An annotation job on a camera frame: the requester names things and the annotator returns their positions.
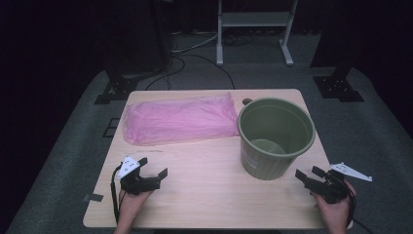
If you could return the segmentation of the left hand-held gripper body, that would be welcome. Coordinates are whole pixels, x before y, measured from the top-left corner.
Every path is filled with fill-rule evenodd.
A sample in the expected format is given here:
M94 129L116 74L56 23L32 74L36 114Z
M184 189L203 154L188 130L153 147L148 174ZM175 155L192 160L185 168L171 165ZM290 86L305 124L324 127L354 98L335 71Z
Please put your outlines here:
M139 166L138 161L131 156L125 157L117 175L121 188L127 193L134 195L159 189L161 187L161 180L158 175L152 177L141 176L140 170L142 167Z

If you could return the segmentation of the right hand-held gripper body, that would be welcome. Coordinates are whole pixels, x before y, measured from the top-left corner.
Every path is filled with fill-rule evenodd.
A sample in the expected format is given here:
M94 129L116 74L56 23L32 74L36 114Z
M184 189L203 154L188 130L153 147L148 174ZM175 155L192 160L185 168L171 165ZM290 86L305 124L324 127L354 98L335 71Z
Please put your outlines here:
M321 177L323 181L307 177L305 187L311 192L319 194L326 203L336 204L345 199L349 194L349 189L344 183L345 176L369 182L373 180L370 175L364 175L350 166L340 163L330 166L330 170L325 172L324 177Z

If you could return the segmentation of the green plastic bin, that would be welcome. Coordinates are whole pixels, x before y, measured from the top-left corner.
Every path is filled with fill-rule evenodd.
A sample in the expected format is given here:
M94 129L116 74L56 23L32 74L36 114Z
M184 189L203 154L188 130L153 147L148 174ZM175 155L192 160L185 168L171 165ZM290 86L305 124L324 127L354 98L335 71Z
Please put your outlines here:
M281 177L313 145L316 129L310 115L282 98L259 98L238 117L241 162L247 173L262 180Z

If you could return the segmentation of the pink plastic bag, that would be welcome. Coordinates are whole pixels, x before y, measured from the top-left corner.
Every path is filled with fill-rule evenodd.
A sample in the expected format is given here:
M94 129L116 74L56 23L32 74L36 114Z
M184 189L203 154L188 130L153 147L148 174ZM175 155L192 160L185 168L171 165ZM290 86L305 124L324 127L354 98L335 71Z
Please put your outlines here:
M133 145L194 141L238 134L232 96L143 101L128 105L124 140Z

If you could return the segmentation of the person's left hand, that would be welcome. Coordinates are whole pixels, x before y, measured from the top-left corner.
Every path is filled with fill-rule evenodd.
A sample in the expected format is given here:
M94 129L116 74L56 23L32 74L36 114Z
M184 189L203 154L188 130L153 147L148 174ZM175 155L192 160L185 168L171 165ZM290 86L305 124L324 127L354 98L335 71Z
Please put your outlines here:
M123 226L132 226L134 220L143 208L145 201L152 195L152 191L143 192L138 195L120 192L120 209L118 224Z

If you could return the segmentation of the person's right hand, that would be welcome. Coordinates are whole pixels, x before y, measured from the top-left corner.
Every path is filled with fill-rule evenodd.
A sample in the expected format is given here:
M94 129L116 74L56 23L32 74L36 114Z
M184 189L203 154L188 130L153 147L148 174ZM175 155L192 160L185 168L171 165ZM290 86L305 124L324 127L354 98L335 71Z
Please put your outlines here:
M354 197L356 196L356 191L349 182L345 180L344 183L347 185L351 193L339 203L328 204L319 194L312 194L317 202L317 208L319 209L320 217L325 225L326 230L328 227L348 228L348 218L354 206Z

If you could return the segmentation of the black stand base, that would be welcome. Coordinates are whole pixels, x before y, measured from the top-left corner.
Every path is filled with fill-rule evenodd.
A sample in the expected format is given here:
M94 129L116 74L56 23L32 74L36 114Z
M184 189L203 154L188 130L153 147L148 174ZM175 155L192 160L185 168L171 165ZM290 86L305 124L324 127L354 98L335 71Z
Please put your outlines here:
M94 101L95 104L109 104L112 100L127 100L130 93L136 89L138 82L121 78L110 80L103 92Z
M315 76L314 81L323 98L337 98L341 102L363 102L360 93L347 81L350 66L337 66L329 76Z

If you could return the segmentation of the white metal stand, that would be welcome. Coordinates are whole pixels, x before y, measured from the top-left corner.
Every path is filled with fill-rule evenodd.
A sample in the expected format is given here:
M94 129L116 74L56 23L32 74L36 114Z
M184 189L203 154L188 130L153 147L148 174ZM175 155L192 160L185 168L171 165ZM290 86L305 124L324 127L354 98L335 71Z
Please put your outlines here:
M223 46L222 33L228 27L283 27L283 38L279 40L282 55L287 66L293 66L294 61L287 47L290 31L294 22L298 0L292 0L288 12L268 13L225 13L222 10L222 0L218 0L216 63L222 65Z

